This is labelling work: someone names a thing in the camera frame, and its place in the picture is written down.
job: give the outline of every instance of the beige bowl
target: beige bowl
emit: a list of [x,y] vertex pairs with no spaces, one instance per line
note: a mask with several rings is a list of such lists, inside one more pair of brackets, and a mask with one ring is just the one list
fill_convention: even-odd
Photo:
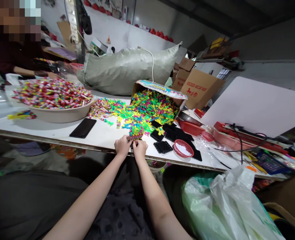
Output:
[[93,98],[88,104],[78,108],[70,108],[70,109],[42,109],[31,107],[26,104],[23,104],[25,107],[28,107],[38,119],[43,120],[44,122],[52,122],[52,123],[67,123],[67,122],[75,122],[82,118],[85,118],[90,111],[90,105],[94,102],[95,98]]

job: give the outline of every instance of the ceiling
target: ceiling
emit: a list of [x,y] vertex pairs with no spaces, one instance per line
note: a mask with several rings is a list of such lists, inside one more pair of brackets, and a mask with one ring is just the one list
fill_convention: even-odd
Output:
[[158,1],[232,39],[295,17],[295,0]]

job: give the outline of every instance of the hand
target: hand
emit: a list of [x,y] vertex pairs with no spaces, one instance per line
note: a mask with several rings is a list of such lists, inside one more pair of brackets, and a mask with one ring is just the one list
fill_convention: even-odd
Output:
[[135,140],[133,143],[133,152],[134,152],[135,159],[145,159],[147,148],[148,148],[148,145],[146,144],[145,141]]
[[47,74],[50,79],[60,78],[57,74],[52,73],[52,72],[47,72]]
[[116,140],[114,143],[115,151],[117,154],[126,156],[130,150],[130,146],[133,140],[127,142],[128,136],[124,135],[119,140]]

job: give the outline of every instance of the smartphone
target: smartphone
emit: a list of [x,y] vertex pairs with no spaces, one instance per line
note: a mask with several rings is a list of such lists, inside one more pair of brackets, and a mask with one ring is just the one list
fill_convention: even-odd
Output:
[[70,137],[86,138],[95,123],[95,119],[84,118],[83,121],[70,134]]

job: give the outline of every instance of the blue plastic item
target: blue plastic item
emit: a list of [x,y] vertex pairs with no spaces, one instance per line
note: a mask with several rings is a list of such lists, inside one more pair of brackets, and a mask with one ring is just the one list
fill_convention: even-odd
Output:
[[291,171],[291,169],[285,164],[279,162],[277,159],[272,157],[270,154],[267,154],[263,150],[261,150],[255,157],[257,158],[257,162],[255,163],[264,168],[264,170],[270,175]]

